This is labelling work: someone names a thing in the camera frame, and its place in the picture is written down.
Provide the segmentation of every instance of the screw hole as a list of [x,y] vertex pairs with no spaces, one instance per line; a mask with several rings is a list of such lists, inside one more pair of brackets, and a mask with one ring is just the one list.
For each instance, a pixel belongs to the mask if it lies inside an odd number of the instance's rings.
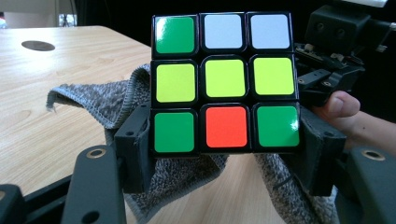
[[89,223],[94,223],[95,221],[97,221],[99,219],[99,213],[94,211],[94,212],[90,212],[88,214],[86,214],[83,218],[82,218],[82,223],[84,224],[89,224]]
[[363,150],[361,152],[361,154],[365,157],[367,157],[368,159],[374,160],[374,161],[384,161],[385,157],[376,151],[373,150]]
[[329,137],[333,137],[334,134],[332,132],[324,132],[324,135],[329,136]]
[[97,159],[103,157],[106,154],[106,151],[102,148],[91,150],[87,153],[87,157],[90,159]]

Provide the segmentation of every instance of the gray cloth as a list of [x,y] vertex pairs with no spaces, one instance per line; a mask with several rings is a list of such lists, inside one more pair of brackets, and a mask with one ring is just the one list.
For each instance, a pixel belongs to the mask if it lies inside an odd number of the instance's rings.
[[[105,128],[106,141],[134,111],[149,100],[149,64],[137,67],[129,80],[99,85],[63,84],[49,91],[47,109],[54,104],[84,107]],[[158,159],[148,193],[124,194],[138,223],[147,223],[166,204],[218,177],[227,155],[198,159]],[[273,205],[286,223],[337,223],[336,190],[330,197],[306,194],[277,154],[255,154]]]

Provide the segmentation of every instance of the table surface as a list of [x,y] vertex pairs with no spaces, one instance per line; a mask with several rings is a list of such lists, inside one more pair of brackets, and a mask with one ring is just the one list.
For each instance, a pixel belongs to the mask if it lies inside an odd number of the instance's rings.
[[[23,41],[55,46],[26,49]],[[106,27],[0,30],[0,184],[24,195],[73,173],[78,153],[105,143],[103,127],[83,108],[46,108],[62,84],[128,79],[151,51]],[[134,215],[126,207],[128,223]],[[163,207],[150,223],[284,223],[252,154],[230,156],[220,177]]]

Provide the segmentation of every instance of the cube face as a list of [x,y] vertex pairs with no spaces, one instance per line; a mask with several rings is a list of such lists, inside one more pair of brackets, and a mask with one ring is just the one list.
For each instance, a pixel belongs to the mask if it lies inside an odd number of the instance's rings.
[[209,101],[241,100],[248,94],[247,64],[242,58],[211,56],[201,69],[201,90]]
[[288,12],[153,22],[149,146],[156,158],[300,148]]
[[296,100],[296,74],[292,55],[260,55],[250,61],[252,93],[259,100]]
[[290,14],[247,13],[249,46],[256,52],[293,52]]
[[297,147],[300,143],[298,114],[296,105],[257,105],[257,148]]
[[151,102],[154,107],[188,106],[198,100],[197,64],[191,60],[151,63]]
[[151,111],[152,148],[162,156],[195,156],[197,117],[193,110]]
[[248,149],[249,122],[245,105],[205,105],[200,116],[202,151]]
[[190,55],[198,50],[197,17],[153,17],[152,56],[169,58]]
[[246,48],[243,13],[201,14],[201,47],[208,53],[242,52]]

